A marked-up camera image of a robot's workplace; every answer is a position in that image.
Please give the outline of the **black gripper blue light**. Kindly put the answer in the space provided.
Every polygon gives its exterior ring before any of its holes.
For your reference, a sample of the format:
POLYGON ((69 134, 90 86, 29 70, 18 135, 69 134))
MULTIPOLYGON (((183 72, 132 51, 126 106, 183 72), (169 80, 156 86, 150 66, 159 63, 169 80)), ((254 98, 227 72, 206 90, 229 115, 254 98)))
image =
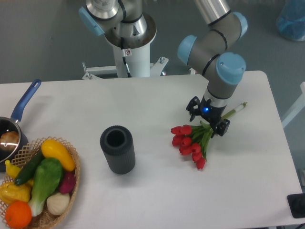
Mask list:
POLYGON ((222 119, 225 108, 226 105, 216 104, 212 98, 204 96, 200 102, 199 98, 195 96, 189 101, 186 110, 189 112, 190 122, 196 116, 201 116, 210 124, 213 130, 211 138, 213 138, 215 135, 223 136, 229 128, 230 120, 222 119))

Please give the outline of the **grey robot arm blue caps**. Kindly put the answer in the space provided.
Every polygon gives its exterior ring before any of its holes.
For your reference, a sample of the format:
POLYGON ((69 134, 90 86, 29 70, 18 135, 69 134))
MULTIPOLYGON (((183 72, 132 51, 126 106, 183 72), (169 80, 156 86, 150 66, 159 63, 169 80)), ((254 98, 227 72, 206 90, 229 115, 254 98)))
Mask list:
MULTIPOLYGON (((178 58, 208 80, 202 99, 193 98, 186 109, 191 118, 206 120, 217 135, 224 135, 229 120, 222 116, 246 69, 244 59, 228 48, 247 31, 246 18, 232 12, 224 0, 198 0, 209 32, 203 39, 185 37, 178 58)), ((112 45, 120 78, 148 77, 150 44, 156 36, 152 17, 143 12, 140 0, 88 0, 79 9, 84 25, 96 36, 105 36, 112 45)))

